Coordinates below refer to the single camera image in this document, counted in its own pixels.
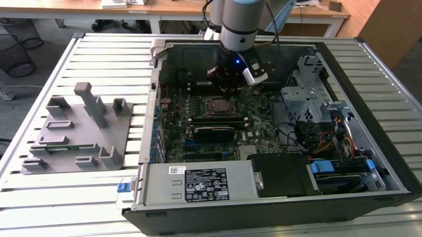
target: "metal workbench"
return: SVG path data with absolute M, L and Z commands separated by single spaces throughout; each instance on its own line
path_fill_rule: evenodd
M 47 81 L 28 116 L 0 161 L 0 236 L 143 236 L 120 215 L 132 196 L 116 184 L 136 175 L 148 83 L 149 45 L 153 39 L 200 40 L 191 35 L 85 34 L 73 38 Z M 298 40 L 294 37 L 283 41 Z M 387 132 L 409 166 L 422 180 L 422 107 L 379 62 L 364 43 L 354 39 L 300 38 L 323 41 L 363 100 Z M 81 103 L 76 82 L 88 81 L 104 103 L 124 97 L 135 103 L 125 147 L 124 169 L 84 173 L 21 175 L 21 162 L 39 134 L 52 95 Z M 330 81 L 336 96 L 339 89 Z M 350 222 L 226 231 L 196 236 L 385 236 L 422 235 L 422 200 L 390 207 Z

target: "sticker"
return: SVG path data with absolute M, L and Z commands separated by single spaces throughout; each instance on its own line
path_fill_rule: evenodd
M 168 167 L 168 174 L 184 174 L 186 166 Z
M 226 168 L 184 170 L 184 183 L 187 202 L 230 200 Z
M 129 11 L 129 13 L 147 14 L 145 11 Z

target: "red wire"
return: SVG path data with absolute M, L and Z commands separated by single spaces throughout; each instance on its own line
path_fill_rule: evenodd
M 319 137 L 319 146 L 322 145 L 322 139 L 323 139 L 323 136 L 326 135 L 326 134 L 331 134 L 332 132 L 323 132 L 322 133 L 322 135 L 320 135 L 320 137 Z

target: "warning label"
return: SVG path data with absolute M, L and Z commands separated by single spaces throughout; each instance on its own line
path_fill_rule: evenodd
M 184 183 L 187 202 L 230 200 L 226 168 L 186 170 Z

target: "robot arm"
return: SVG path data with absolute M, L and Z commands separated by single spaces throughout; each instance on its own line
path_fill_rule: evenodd
M 295 0 L 275 0 L 278 5 L 276 28 L 286 23 Z M 271 63 L 262 63 L 255 51 L 255 37 L 263 18 L 264 0 L 214 0 L 211 6 L 211 26 L 220 29 L 220 44 L 216 66 L 208 71 L 208 80 L 224 92 L 235 92 L 246 83 L 252 86 L 263 82 Z M 266 30 L 274 30 L 272 18 Z

